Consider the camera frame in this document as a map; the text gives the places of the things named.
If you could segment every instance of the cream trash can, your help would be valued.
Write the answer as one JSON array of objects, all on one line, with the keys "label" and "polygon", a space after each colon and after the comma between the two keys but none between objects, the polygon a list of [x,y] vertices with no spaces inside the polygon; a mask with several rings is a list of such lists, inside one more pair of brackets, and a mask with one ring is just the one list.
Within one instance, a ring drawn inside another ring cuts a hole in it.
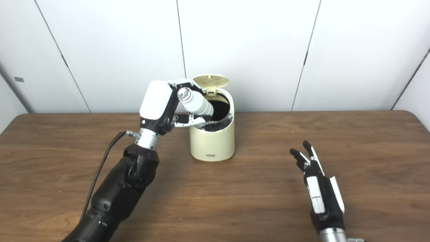
[{"label": "cream trash can", "polygon": [[212,104],[212,122],[190,127],[191,154],[201,161],[223,161],[234,153],[234,104],[230,93],[220,87],[230,82],[218,74],[203,74],[193,78]]}]

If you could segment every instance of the panel seam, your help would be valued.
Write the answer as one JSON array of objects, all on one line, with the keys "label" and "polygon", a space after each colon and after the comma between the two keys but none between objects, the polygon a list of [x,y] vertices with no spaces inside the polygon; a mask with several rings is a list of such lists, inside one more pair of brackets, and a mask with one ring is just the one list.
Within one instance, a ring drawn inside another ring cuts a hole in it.
[{"label": "panel seam", "polygon": [[399,97],[397,98],[396,102],[394,103],[393,107],[391,108],[391,110],[394,110],[394,107],[396,106],[396,104],[399,102],[400,98],[402,97],[403,93],[406,91],[406,89],[408,88],[409,84],[411,83],[412,79],[414,79],[415,74],[417,74],[418,70],[420,69],[421,65],[423,64],[424,60],[427,58],[427,56],[430,53],[430,49],[427,51],[427,54],[424,56],[424,58],[422,59],[421,63],[418,65],[417,69],[415,70],[414,74],[412,74],[411,79],[409,79],[408,83],[406,84],[405,88],[403,89],[402,93],[399,95]]},{"label": "panel seam", "polygon": [[82,99],[83,99],[83,101],[84,101],[84,103],[85,103],[85,106],[86,106],[86,108],[88,109],[88,112],[90,112],[90,113],[91,113],[91,110],[89,109],[88,103],[86,102],[85,97],[83,96],[82,91],[81,91],[81,89],[79,88],[79,85],[78,85],[78,83],[76,82],[75,77],[73,76],[73,73],[72,73],[72,71],[70,70],[70,67],[69,67],[69,65],[68,65],[68,64],[67,64],[67,62],[66,62],[66,59],[64,58],[64,55],[63,55],[63,53],[61,52],[60,47],[58,46],[57,40],[55,40],[54,35],[52,34],[51,28],[49,27],[48,22],[46,21],[45,16],[43,15],[42,10],[41,10],[41,9],[40,9],[40,7],[39,7],[39,4],[37,4],[37,1],[36,1],[36,0],[34,0],[34,3],[36,4],[37,9],[39,10],[40,15],[42,16],[43,21],[45,22],[46,27],[48,28],[48,31],[49,31],[49,33],[51,34],[51,37],[52,37],[52,39],[54,40],[54,43],[55,43],[55,45],[57,46],[57,49],[58,49],[58,51],[60,52],[60,55],[61,55],[62,59],[64,60],[64,64],[66,65],[67,69],[69,70],[70,75],[72,76],[73,82],[75,82],[76,88],[78,89],[79,94],[81,95],[81,97],[82,97]]},{"label": "panel seam", "polygon": [[182,49],[182,61],[184,63],[184,74],[185,74],[185,78],[187,78],[187,70],[185,69],[184,44],[182,42],[181,18],[179,17],[179,4],[178,4],[178,0],[176,0],[176,10],[178,11],[179,36],[181,37],[181,49]]},{"label": "panel seam", "polygon": [[303,69],[304,69],[304,66],[305,66],[305,64],[306,64],[306,60],[307,60],[307,58],[308,58],[308,52],[309,52],[310,42],[312,41],[313,31],[314,31],[314,29],[315,29],[315,24],[316,24],[316,19],[318,18],[319,7],[321,7],[321,1],[322,1],[322,0],[319,0],[318,9],[316,10],[315,20],[314,20],[314,22],[313,22],[312,32],[310,33],[309,43],[307,44],[306,55],[305,55],[305,59],[304,59],[304,61],[303,61],[303,66],[302,66],[302,68],[301,68],[300,77],[299,77],[299,79],[298,79],[296,92],[295,92],[295,94],[294,94],[293,105],[291,106],[291,111],[293,111],[293,108],[294,108],[294,104],[295,104],[295,101],[296,101],[296,98],[297,98],[298,88],[299,88],[299,86],[300,86],[301,76],[302,76],[302,74],[303,74]]}]

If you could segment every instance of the open lid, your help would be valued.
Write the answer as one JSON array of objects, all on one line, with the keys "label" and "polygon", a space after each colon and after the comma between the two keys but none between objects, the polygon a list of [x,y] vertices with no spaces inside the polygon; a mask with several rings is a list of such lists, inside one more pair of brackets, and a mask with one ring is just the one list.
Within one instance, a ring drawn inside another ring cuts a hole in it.
[{"label": "open lid", "polygon": [[227,77],[218,74],[202,74],[193,77],[193,80],[201,88],[206,88],[206,94],[208,96],[216,95],[217,87],[225,87],[228,85],[230,80]]}]

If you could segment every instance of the cable connector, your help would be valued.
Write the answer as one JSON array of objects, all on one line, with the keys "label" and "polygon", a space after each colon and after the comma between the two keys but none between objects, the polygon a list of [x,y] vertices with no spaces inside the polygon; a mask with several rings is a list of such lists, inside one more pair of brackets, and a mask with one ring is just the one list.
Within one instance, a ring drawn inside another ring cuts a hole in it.
[{"label": "cable connector", "polygon": [[130,136],[130,137],[132,137],[132,138],[135,138],[135,139],[140,139],[140,134],[139,133],[136,133],[136,132],[133,132],[133,131],[129,131],[129,130],[127,130],[126,131],[126,135],[127,136]]}]

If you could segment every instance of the small label on wall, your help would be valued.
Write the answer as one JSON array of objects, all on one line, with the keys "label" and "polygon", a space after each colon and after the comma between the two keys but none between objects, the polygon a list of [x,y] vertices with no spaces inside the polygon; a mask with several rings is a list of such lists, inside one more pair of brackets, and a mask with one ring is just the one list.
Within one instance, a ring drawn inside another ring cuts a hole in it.
[{"label": "small label on wall", "polygon": [[19,78],[19,77],[13,77],[13,78],[15,78],[15,81],[24,82],[24,78]]}]

